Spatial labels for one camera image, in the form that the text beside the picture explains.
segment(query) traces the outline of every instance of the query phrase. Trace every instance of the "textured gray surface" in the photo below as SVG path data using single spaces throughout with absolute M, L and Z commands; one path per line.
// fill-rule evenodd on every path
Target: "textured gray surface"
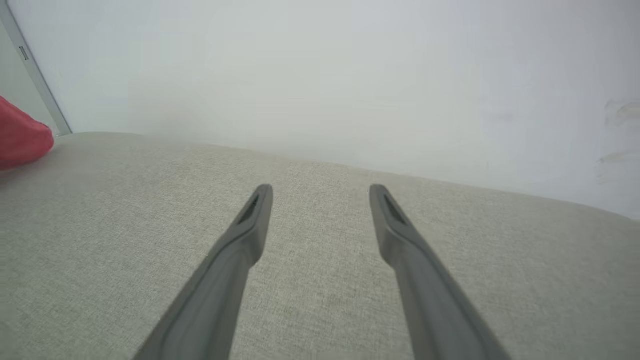
M 131 357 L 271 183 L 232 357 L 412 358 L 367 191 L 383 183 L 517 359 L 640 357 L 640 225 L 565 202 L 136 135 L 0 173 L 3 358 Z

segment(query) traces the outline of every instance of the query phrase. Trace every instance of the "white wall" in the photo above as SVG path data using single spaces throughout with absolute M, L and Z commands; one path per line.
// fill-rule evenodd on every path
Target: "white wall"
M 74 132 L 174 136 L 640 218 L 640 1 L 10 6 Z
M 20 54 L 13 46 L 4 24 L 0 21 L 0 96 L 35 120 L 58 133 L 47 106 L 42 101 Z

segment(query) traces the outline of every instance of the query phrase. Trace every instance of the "red cloth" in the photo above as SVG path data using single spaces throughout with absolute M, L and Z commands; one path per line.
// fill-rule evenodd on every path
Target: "red cloth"
M 52 147 L 51 129 L 0 96 L 0 170 L 34 162 Z

